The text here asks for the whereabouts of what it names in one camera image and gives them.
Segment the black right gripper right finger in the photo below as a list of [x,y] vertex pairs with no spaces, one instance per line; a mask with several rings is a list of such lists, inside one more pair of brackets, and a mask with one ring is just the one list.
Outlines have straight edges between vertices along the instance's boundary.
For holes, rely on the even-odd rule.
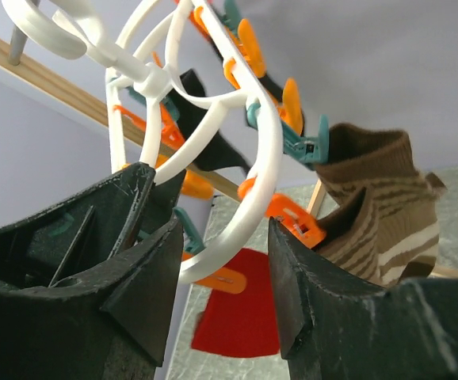
[[269,223],[281,355],[293,379],[458,379],[458,279],[384,289]]

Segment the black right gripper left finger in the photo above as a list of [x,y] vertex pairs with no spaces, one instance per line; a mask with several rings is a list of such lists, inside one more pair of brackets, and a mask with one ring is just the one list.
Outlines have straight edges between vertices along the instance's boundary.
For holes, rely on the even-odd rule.
[[151,379],[163,364],[182,174],[138,162],[0,226],[0,379]]

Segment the teal clothes clip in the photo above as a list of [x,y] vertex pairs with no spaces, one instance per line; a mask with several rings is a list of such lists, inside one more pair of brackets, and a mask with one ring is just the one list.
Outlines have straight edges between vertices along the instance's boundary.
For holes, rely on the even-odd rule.
[[302,165],[324,164],[328,160],[330,147],[330,129],[328,118],[319,117],[319,128],[316,137],[301,137],[284,121],[281,121],[284,153]]

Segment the white plastic clip hanger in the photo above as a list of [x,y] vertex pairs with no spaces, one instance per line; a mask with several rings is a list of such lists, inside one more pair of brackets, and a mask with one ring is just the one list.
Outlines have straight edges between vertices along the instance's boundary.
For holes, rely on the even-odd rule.
[[[155,181],[161,184],[190,164],[219,130],[231,108],[249,106],[257,101],[258,156],[250,176],[255,179],[233,219],[210,245],[181,264],[179,279],[194,283],[222,268],[246,244],[263,218],[272,199],[282,158],[280,117],[264,87],[246,64],[226,29],[206,1],[181,1],[130,52],[126,46],[132,33],[154,8],[152,1],[141,2],[128,18],[117,40],[111,40],[101,18],[89,1],[59,1],[53,17],[45,16],[30,1],[5,1],[3,7],[12,22],[31,40],[65,59],[88,56],[101,64],[108,76],[106,97],[117,101],[117,90],[133,86],[147,101],[147,129],[140,161],[155,165],[161,139],[160,103],[169,91],[206,113],[184,145],[165,164],[157,168]],[[188,95],[179,78],[177,64],[181,36],[189,15],[201,8],[201,20],[220,53],[234,63],[233,75],[239,89],[213,97]]]

